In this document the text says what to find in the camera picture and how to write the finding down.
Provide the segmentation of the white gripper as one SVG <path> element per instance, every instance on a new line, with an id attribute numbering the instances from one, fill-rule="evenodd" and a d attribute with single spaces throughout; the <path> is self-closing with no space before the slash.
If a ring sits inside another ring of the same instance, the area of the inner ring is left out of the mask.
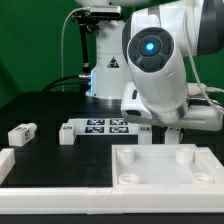
<path id="1" fill-rule="evenodd" d="M 202 99 L 192 99 L 188 113 L 174 123 L 165 124 L 152 117 L 142 104 L 133 82 L 127 84 L 121 102 L 123 118 L 129 123 L 185 128 L 206 131 L 219 131 L 223 126 L 223 116 L 213 107 L 204 104 Z"/>

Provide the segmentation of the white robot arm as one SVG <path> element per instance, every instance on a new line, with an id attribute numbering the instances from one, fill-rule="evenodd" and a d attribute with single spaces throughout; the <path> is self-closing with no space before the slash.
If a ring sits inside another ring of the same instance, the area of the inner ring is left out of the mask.
<path id="1" fill-rule="evenodd" d="M 88 31 L 97 32 L 97 63 L 86 97 L 121 104 L 130 123 L 217 131 L 224 110 L 203 84 L 186 81 L 183 58 L 224 48 L 224 0 L 176 0 L 134 12 L 149 0 L 75 0 Z"/>

